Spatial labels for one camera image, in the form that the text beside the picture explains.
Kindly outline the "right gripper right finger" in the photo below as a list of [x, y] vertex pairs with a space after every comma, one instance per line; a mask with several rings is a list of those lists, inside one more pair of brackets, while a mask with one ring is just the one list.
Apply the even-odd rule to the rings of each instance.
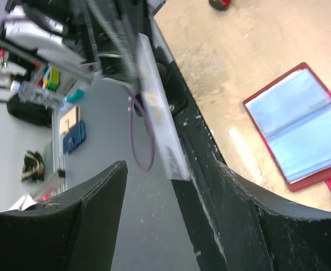
[[331, 212], [278, 196], [221, 162], [172, 184], [201, 270], [331, 270]]

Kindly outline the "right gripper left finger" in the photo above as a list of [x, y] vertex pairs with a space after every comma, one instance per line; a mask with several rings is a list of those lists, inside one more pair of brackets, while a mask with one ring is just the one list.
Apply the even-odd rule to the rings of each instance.
[[0, 213], [0, 270], [110, 270], [127, 183], [117, 161], [29, 208]]

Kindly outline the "red leather card holder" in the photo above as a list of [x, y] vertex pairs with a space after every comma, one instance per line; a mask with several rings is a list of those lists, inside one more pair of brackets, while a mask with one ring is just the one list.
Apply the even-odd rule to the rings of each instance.
[[288, 190], [324, 182], [331, 191], [331, 91], [306, 62], [243, 105]]

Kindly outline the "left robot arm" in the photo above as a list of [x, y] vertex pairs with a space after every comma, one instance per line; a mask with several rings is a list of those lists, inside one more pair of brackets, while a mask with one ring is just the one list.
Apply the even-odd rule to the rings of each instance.
[[20, 6], [15, 6], [3, 23], [8, 40], [25, 49], [36, 50], [39, 56], [47, 60], [75, 67], [85, 61], [79, 53], [63, 43], [63, 38], [46, 32], [27, 19]]

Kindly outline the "black bag on floor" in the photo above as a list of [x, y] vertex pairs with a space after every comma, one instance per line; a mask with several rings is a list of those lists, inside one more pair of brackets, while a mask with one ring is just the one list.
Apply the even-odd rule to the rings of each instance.
[[45, 165], [39, 152], [27, 151], [24, 155], [24, 165], [21, 171], [21, 182], [43, 182]]

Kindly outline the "blue pouch on floor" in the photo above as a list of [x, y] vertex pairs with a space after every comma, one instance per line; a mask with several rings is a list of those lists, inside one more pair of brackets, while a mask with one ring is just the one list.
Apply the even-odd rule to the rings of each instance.
[[63, 154], [70, 155], [86, 140], [86, 125], [80, 120], [63, 138]]

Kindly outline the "clear water bottle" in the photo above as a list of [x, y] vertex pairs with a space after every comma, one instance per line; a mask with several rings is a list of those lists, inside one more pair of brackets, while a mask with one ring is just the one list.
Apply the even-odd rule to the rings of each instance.
[[10, 90], [16, 93], [22, 102], [32, 102], [53, 110], [62, 110], [67, 104], [67, 99], [62, 94], [43, 89], [26, 81], [13, 81]]

